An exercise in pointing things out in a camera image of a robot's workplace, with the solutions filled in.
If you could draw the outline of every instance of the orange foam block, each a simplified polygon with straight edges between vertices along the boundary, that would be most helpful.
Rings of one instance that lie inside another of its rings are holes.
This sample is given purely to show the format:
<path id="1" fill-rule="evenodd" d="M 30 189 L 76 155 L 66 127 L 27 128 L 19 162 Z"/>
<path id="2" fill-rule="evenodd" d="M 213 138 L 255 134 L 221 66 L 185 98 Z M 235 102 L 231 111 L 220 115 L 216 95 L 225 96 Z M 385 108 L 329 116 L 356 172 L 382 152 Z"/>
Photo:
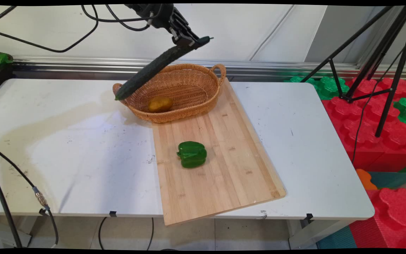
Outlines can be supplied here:
<path id="1" fill-rule="evenodd" d="M 357 169 L 356 174 L 358 174 L 359 179 L 361 180 L 361 183 L 363 184 L 364 189 L 366 190 L 377 190 L 377 186 L 375 186 L 373 183 L 371 183 L 371 175 L 362 170 L 362 169 Z"/>

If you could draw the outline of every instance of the white table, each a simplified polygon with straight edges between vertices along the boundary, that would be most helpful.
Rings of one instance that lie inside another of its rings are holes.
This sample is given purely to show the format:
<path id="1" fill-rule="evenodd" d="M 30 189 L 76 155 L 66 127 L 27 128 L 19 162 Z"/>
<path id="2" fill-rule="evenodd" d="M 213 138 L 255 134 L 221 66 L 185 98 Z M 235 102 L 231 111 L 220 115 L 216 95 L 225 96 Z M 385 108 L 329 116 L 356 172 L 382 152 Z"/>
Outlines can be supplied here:
<path id="1" fill-rule="evenodd" d="M 0 151 L 27 172 L 56 216 L 162 216 L 152 129 L 114 101 L 114 83 L 10 79 L 0 87 Z M 232 86 L 287 195 L 215 218 L 298 222 L 311 213 L 313 223 L 291 232 L 295 249 L 374 215 L 311 84 Z M 33 191 L 2 158 L 0 185 L 13 215 L 38 215 Z"/>

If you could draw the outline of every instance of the wicker basket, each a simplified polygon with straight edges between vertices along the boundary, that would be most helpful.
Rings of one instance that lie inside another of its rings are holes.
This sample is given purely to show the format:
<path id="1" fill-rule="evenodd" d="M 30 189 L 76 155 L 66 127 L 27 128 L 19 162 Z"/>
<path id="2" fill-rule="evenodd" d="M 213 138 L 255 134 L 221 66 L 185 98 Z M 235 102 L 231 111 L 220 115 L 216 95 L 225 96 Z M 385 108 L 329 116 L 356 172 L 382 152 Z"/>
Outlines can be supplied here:
<path id="1" fill-rule="evenodd" d="M 215 68 L 220 69 L 220 80 L 214 73 Z M 215 106 L 226 75 L 227 71 L 222 64 L 214 65 L 211 69 L 195 64 L 167 66 L 131 96 L 121 100 L 121 103 L 143 120 L 169 122 L 181 119 Z M 114 94 L 120 87 L 121 84 L 114 84 Z M 156 96 L 166 96 L 173 100 L 170 111 L 148 112 L 148 102 Z"/>

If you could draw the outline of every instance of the table leg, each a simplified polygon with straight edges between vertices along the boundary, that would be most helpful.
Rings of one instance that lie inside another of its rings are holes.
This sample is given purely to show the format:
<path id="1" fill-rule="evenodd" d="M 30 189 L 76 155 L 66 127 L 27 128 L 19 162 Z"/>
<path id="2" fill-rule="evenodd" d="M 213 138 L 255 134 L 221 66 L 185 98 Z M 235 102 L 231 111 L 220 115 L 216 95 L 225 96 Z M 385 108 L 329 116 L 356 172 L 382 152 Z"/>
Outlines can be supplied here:
<path id="1" fill-rule="evenodd" d="M 290 249 L 305 249 L 353 222 L 354 220 L 313 220 L 303 229 L 296 231 L 293 227 L 292 230 L 296 232 L 291 235 L 290 230 Z"/>
<path id="2" fill-rule="evenodd" d="M 22 216 L 16 223 L 17 229 L 30 235 L 38 217 L 39 216 Z"/>
<path id="3" fill-rule="evenodd" d="M 27 247 L 31 241 L 31 235 L 28 235 L 20 230 L 17 230 L 18 236 L 20 237 L 21 245 Z M 0 222 L 0 238 L 3 244 L 8 246 L 16 247 L 15 239 L 13 238 L 12 232 L 8 225 L 2 224 Z"/>

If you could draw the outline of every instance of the basket handle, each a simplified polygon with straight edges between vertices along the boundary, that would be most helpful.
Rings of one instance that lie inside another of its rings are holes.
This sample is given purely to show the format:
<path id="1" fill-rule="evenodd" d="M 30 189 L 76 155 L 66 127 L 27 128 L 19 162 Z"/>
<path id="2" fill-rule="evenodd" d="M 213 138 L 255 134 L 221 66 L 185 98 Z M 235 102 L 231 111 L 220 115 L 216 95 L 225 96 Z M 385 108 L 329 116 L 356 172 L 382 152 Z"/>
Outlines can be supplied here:
<path id="1" fill-rule="evenodd" d="M 214 72 L 216 68 L 219 68 L 220 70 L 220 81 L 219 85 L 222 85 L 223 82 L 225 81 L 225 77 L 227 77 L 227 69 L 223 64 L 216 64 L 211 68 L 211 71 Z"/>
<path id="2" fill-rule="evenodd" d="M 121 88 L 121 86 L 122 86 L 122 84 L 120 84 L 120 83 L 115 83 L 115 84 L 112 86 L 112 91 L 114 92 L 114 95 L 117 95 L 117 92 L 118 92 L 118 90 Z M 120 100 L 120 102 L 121 102 L 123 105 L 128 106 L 128 103 L 126 102 L 125 99 Z"/>

